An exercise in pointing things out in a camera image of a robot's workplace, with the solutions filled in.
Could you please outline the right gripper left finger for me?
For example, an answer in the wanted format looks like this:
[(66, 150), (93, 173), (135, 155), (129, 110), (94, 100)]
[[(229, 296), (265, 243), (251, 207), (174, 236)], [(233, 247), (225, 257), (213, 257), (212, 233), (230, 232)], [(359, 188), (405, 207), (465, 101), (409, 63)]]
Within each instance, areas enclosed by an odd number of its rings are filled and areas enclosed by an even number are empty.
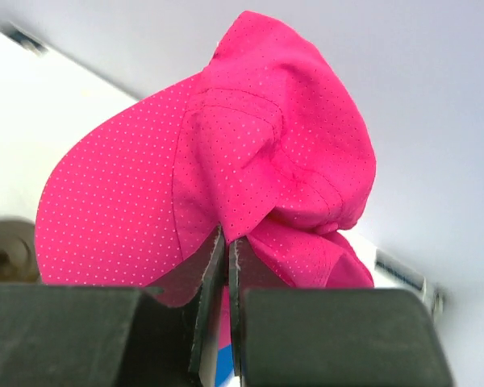
[(0, 284), (0, 386), (212, 386), (224, 248), (146, 287)]

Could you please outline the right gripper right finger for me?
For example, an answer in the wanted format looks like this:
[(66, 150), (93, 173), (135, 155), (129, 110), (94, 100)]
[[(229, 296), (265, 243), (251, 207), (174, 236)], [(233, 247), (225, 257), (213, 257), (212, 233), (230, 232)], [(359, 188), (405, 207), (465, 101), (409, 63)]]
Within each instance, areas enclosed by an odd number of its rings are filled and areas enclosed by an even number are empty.
[(453, 385), (435, 321), (410, 290), (292, 288), (246, 239), (228, 259), (242, 386)]

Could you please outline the pink cap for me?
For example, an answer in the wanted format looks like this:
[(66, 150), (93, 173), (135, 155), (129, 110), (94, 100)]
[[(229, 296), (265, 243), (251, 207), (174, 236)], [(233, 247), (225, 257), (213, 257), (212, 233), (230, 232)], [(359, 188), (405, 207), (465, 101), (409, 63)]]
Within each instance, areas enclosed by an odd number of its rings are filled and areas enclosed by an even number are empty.
[(289, 285), (370, 288), (341, 233), (361, 217), (375, 174), (364, 120), (318, 49), (245, 11), (201, 72), (61, 159), (35, 221), (41, 277), (148, 285), (221, 228)]

